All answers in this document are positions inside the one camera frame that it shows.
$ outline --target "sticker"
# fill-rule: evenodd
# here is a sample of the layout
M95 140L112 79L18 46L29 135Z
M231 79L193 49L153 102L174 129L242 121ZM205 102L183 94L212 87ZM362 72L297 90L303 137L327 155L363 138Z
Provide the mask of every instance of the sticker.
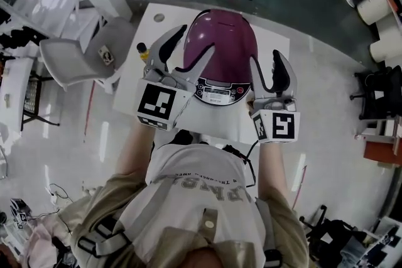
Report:
M295 138L295 116L287 113L273 113L273 139Z
M147 84L138 112L168 120L175 95L175 90Z
M114 62L114 57L106 46L102 46L100 50L98 50L98 53L106 66Z
M266 131L264 128L264 124L263 124L263 120L261 118L261 114L258 114L255 118L253 118L254 121L254 126L256 127L257 130L257 136L258 136L258 140L264 140L267 138L266 136Z
M332 238L330 237L328 232L322 236L321 240L326 242L327 244L330 244L332 242Z
M384 97L384 92L375 90L374 91L374 98L377 100L377 99L380 99L381 97Z
M159 129L163 129L163 130L166 130L166 131L168 130L168 124L158 122L158 121L154 121L154 120L150 120L150 119L146 119L145 117L141 117L141 116L139 116L138 119L142 124L157 127Z
M28 219L27 219L25 213L19 213L18 215L19 215L20 222L28 222Z

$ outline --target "white table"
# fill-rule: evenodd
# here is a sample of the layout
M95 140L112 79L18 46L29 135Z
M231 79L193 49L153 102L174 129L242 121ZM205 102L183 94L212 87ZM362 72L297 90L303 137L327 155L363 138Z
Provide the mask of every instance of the white table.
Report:
M123 66L114 98L113 108L115 110L134 115L136 86L138 80L143 77L145 66L136 49L137 44L143 42L147 47L150 47L155 40L169 29L181 24L187 24L189 27L199 12L199 10L195 9L162 4L148 5ZM157 23L153 18L159 13L163 13L165 18L162 22ZM251 25L251 27L256 35L259 63L269 88L272 86L272 52L277 49L289 59L290 40L258 26ZM181 43L176 47L168 61L169 70L175 67L183 67L183 45L186 35L187 32L183 35ZM257 136L246 106L247 97L252 94L252 92L249 92L238 103L225 107L207 105L193 97L178 119L177 127L221 139L252 144L257 140Z
M59 126L60 124L52 123L38 115L39 95L41 83L47 80L53 80L51 77L41 77L32 72L33 60L31 58L19 58L8 60L4 67L3 80L0 86L0 122L8 126L15 132L21 132L22 124L39 120L50 125ZM30 77L36 81L36 96L34 99L34 111L29 111L29 107L24 109L26 91Z
M33 60L21 58L8 60L4 67L6 75L0 86L0 122L15 132L21 131L25 93L30 79ZM9 95L8 106L5 96Z

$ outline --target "buckle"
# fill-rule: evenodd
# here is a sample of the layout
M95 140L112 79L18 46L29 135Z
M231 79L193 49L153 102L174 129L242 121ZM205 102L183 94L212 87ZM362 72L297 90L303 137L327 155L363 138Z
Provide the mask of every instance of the buckle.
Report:
M77 246L79 249L82 249L83 251L87 252L88 254L93 255L95 258L97 258L97 259L100 258L100 256L98 256L96 254L96 249L95 249L96 243L93 242L92 240L89 240L86 237L81 237L78 240Z
M265 255L265 264L264 268L280 268L282 267L282 254L276 250L271 249L264 251Z

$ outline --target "white t-shirt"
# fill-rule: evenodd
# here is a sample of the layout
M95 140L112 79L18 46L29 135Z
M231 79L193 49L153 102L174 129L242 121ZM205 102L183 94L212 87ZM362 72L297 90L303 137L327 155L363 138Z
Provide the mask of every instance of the white t-shirt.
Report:
M162 180L180 176L171 186L159 212L133 242L145 263L153 256L165 227L196 232L205 208L216 209L214 243L241 240L254 244L257 267L264 267L265 228L254 200L245 189L244 164L234 155L206 144L168 144L153 152L146 182L149 184L125 209L120 222L127 229L148 204Z

